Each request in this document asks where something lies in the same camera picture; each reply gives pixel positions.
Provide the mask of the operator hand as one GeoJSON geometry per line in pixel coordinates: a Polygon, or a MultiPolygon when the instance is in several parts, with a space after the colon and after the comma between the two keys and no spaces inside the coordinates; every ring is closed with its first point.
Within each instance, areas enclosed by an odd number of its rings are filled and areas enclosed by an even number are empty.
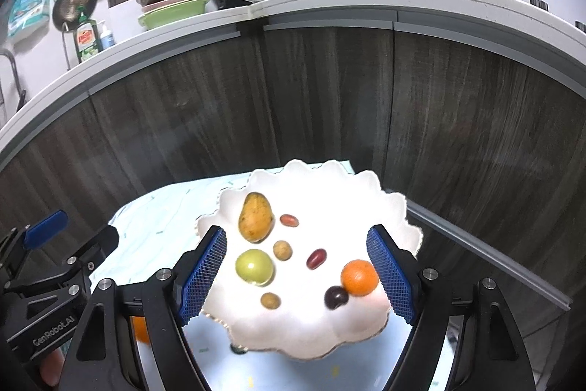
{"type": "Polygon", "coordinates": [[[47,355],[40,364],[40,376],[46,385],[59,385],[64,368],[64,353],[58,348],[47,355]]]}

